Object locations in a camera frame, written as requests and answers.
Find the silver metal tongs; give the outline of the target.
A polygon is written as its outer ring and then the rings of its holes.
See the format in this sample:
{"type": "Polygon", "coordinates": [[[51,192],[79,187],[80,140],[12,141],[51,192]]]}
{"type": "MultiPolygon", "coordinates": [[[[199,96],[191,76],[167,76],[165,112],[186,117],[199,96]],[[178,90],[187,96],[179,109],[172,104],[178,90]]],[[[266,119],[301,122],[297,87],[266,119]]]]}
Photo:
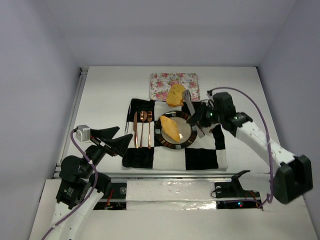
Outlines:
{"type": "MultiPolygon", "coordinates": [[[[188,89],[186,89],[183,93],[182,93],[182,97],[184,102],[186,103],[188,110],[190,112],[190,116],[192,117],[195,114],[195,108],[193,106],[192,103],[192,98],[191,98],[191,93],[188,89]]],[[[203,138],[205,136],[204,132],[197,126],[197,124],[195,123],[195,128],[197,130],[197,135],[199,138],[203,138]]]]}

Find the brown round bread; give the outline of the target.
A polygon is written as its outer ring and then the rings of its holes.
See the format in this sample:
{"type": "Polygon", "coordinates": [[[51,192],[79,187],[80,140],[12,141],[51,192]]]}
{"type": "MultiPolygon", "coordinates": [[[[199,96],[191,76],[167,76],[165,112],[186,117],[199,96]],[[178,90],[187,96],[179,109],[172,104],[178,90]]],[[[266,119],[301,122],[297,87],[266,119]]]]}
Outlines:
{"type": "Polygon", "coordinates": [[[166,103],[169,107],[181,107],[183,106],[183,92],[185,87],[181,84],[174,84],[171,86],[170,90],[167,93],[166,103]]]}

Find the yellow oval bread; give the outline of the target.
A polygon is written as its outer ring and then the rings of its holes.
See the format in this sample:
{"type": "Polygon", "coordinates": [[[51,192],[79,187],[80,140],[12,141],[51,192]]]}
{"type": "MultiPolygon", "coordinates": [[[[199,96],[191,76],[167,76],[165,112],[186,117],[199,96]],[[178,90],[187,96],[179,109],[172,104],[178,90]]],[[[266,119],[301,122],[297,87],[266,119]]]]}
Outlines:
{"type": "Polygon", "coordinates": [[[166,135],[168,135],[175,142],[180,141],[180,133],[178,124],[167,116],[162,115],[160,117],[161,127],[166,135]]]}

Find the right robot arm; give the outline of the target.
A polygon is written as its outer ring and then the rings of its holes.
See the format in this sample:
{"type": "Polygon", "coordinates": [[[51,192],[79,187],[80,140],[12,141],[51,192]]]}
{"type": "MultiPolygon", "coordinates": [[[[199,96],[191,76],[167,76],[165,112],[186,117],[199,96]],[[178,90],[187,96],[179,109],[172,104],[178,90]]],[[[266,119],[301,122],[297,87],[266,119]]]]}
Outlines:
{"type": "Polygon", "coordinates": [[[236,111],[228,92],[207,91],[208,100],[195,109],[186,90],[182,94],[191,117],[189,125],[202,130],[221,125],[224,130],[249,146],[269,166],[265,203],[273,199],[288,204],[313,189],[312,164],[305,155],[297,156],[271,140],[267,127],[261,130],[244,112],[236,111]]]}

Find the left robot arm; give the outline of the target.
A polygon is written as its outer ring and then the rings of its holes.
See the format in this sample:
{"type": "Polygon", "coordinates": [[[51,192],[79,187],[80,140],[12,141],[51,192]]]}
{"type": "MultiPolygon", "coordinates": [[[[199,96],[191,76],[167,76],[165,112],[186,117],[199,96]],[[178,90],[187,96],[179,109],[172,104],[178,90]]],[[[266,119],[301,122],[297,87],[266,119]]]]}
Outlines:
{"type": "Polygon", "coordinates": [[[115,138],[119,129],[79,125],[71,131],[70,139],[82,156],[68,155],[61,162],[61,182],[44,240],[78,240],[99,200],[112,195],[112,179],[98,172],[97,165],[105,155],[125,155],[133,134],[115,138]]]}

